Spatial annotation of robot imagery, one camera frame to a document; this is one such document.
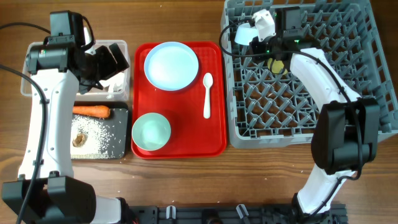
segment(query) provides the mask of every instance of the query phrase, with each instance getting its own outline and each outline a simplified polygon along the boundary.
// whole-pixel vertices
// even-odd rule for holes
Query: yellow object
[[[267,62],[268,68],[271,72],[279,74],[280,72],[282,72],[282,69],[284,69],[284,63],[282,61],[275,60],[271,68],[272,60],[273,60],[272,58],[268,59]],[[287,74],[287,69],[285,69],[284,73],[281,75],[286,75],[286,74]]]

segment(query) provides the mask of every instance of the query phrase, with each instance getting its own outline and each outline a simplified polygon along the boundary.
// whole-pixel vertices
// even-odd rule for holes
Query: gray dish rack
[[[306,38],[320,44],[339,76],[381,106],[379,141],[398,133],[398,103],[369,0],[226,0],[221,30],[230,22],[267,9],[300,6]],[[237,27],[223,36],[225,49],[246,54],[233,42]],[[294,74],[273,75],[267,62],[223,55],[229,140],[236,148],[310,143],[319,109]]]

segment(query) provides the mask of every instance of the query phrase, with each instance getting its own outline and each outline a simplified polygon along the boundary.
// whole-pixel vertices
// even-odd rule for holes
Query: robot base
[[[283,204],[247,207],[246,209],[249,215],[247,216],[248,219],[245,220],[240,219],[235,207],[178,208],[175,213],[176,219],[166,218],[166,208],[158,208],[155,206],[130,207],[138,216],[140,224],[290,224],[289,212],[291,208],[291,205]],[[331,205],[328,216],[322,222],[315,223],[347,224],[348,217],[346,206],[342,204]]]

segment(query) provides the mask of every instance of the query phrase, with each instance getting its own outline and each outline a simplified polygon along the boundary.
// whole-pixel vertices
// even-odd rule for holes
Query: brown food item
[[[111,115],[111,110],[107,106],[74,106],[73,113],[96,118],[108,118]]]
[[[75,147],[80,147],[86,143],[87,137],[85,134],[79,133],[76,138],[73,139],[72,145]]]

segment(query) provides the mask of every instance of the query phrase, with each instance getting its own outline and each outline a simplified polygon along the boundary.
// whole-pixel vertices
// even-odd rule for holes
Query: spoon handle
[[[205,106],[203,108],[203,117],[210,118],[210,88],[206,88]]]

